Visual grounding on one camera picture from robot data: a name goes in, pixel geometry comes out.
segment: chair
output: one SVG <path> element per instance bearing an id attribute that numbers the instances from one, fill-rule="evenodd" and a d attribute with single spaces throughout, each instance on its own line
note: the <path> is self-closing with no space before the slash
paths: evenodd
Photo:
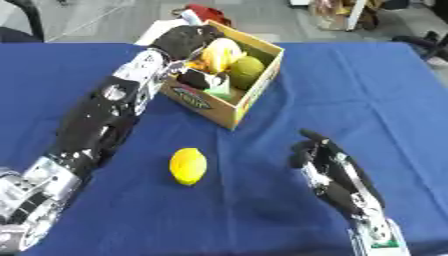
<path id="1" fill-rule="evenodd" d="M 408 43 L 425 61 L 432 57 L 439 57 L 448 62 L 448 49 L 446 49 L 446 46 L 448 46 L 448 33 L 442 39 L 439 39 L 439 35 L 436 32 L 429 31 L 423 38 L 396 36 L 392 38 L 392 41 Z"/>
<path id="2" fill-rule="evenodd" d="M 25 13 L 30 23 L 32 35 L 15 29 L 0 27 L 0 43 L 44 42 L 44 30 L 36 5 L 31 0 L 5 1 L 17 6 Z"/>

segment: blue table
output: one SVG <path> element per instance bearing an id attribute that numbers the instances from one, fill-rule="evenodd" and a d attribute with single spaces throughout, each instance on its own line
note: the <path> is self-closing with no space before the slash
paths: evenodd
<path id="1" fill-rule="evenodd" d="M 349 255 L 345 221 L 287 166 L 303 127 L 366 169 L 413 255 L 448 252 L 448 94 L 426 65 L 398 44 L 281 46 L 279 76 L 235 132 L 157 96 L 47 239 L 22 255 Z M 0 165 L 28 167 L 70 106 L 139 50 L 0 45 Z M 194 187 L 168 171 L 182 147 L 208 158 Z"/>

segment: red object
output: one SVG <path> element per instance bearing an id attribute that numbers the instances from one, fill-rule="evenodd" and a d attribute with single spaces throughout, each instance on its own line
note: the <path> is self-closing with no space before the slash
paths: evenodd
<path id="1" fill-rule="evenodd" d="M 227 19 L 224 16 L 224 13 L 221 12 L 220 10 L 199 4 L 187 4 L 187 6 L 185 6 L 185 9 L 190 9 L 194 11 L 202 21 L 214 20 L 226 26 L 229 27 L 232 26 L 232 21 Z"/>

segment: cardboard box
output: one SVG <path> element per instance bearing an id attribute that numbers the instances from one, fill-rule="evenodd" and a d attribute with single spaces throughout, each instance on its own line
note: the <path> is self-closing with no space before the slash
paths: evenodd
<path id="1" fill-rule="evenodd" d="M 233 130 L 278 74 L 284 49 L 217 22 L 209 20 L 207 23 L 237 42 L 248 55 L 264 62 L 266 70 L 247 92 L 232 87 L 232 98 L 228 101 L 180 84 L 174 78 L 169 79 L 160 91 L 185 107 Z"/>

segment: lemon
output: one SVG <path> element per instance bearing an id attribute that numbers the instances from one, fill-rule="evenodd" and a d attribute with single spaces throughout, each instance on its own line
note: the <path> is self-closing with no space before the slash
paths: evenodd
<path id="1" fill-rule="evenodd" d="M 206 63 L 210 72 L 220 73 L 239 58 L 246 56 L 238 44 L 228 38 L 218 38 L 213 41 L 203 52 L 201 59 Z"/>
<path id="2" fill-rule="evenodd" d="M 204 176 L 207 159 L 197 148 L 179 149 L 170 160 L 170 171 L 181 184 L 191 186 Z"/>

